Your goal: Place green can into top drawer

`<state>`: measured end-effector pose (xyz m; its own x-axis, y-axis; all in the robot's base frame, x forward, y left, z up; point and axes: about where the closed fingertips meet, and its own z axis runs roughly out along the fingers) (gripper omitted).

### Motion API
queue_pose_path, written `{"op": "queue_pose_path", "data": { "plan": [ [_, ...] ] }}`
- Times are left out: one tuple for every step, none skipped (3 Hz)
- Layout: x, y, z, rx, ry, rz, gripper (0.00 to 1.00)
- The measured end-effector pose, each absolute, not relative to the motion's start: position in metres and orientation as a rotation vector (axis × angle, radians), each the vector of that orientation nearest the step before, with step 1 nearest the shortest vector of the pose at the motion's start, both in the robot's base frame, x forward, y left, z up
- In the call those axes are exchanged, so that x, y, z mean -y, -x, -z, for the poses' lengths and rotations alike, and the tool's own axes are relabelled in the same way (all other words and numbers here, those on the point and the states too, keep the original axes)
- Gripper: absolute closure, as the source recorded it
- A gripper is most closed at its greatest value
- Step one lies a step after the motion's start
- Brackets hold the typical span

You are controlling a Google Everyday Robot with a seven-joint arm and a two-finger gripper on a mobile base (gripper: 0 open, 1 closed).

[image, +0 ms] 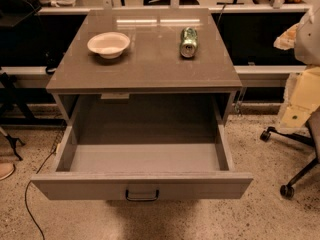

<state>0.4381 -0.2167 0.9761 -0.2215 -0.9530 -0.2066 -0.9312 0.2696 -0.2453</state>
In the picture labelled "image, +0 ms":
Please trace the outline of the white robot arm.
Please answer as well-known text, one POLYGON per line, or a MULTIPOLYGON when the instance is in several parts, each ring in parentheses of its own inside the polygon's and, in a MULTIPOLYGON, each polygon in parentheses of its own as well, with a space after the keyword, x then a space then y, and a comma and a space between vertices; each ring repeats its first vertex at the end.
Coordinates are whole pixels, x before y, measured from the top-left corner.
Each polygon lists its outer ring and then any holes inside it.
POLYGON ((293 48, 295 58, 306 65, 302 73, 288 78, 278 114, 276 127, 290 131, 302 127, 320 107, 320 8, 309 9, 299 23, 276 38, 273 46, 293 48))

